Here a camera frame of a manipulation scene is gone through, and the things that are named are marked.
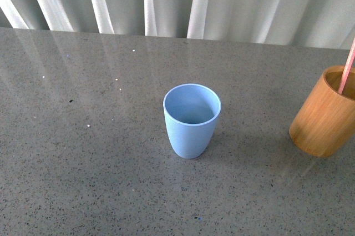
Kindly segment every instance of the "countertop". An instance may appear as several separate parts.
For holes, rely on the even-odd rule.
[[[312,157],[288,128],[348,51],[0,29],[0,234],[353,235],[355,139]],[[221,98],[178,157],[163,98]]]

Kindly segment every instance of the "plastic cup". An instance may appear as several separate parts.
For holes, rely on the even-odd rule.
[[[210,88],[182,84],[163,101],[166,130],[173,150],[182,158],[196,158],[206,149],[221,112],[221,101]]]

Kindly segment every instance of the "wooden cup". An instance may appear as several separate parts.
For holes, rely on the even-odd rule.
[[[338,87],[344,66],[327,68],[290,126],[299,149],[317,157],[329,157],[355,133],[355,68],[343,94]]]

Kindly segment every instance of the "white curtain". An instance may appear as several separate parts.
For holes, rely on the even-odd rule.
[[[349,49],[355,0],[0,0],[0,27]]]

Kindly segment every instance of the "straw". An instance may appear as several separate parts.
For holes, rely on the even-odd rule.
[[[353,61],[354,61],[354,57],[355,57],[355,38],[354,38],[353,44],[351,45],[349,56],[348,56],[348,59],[346,60],[346,64],[345,64],[345,67],[344,67],[342,79],[340,81],[340,86],[339,86],[339,90],[338,90],[338,93],[340,93],[340,94],[343,93],[346,80],[347,80],[347,78],[349,76],[349,72],[350,72],[351,66],[352,66]]]

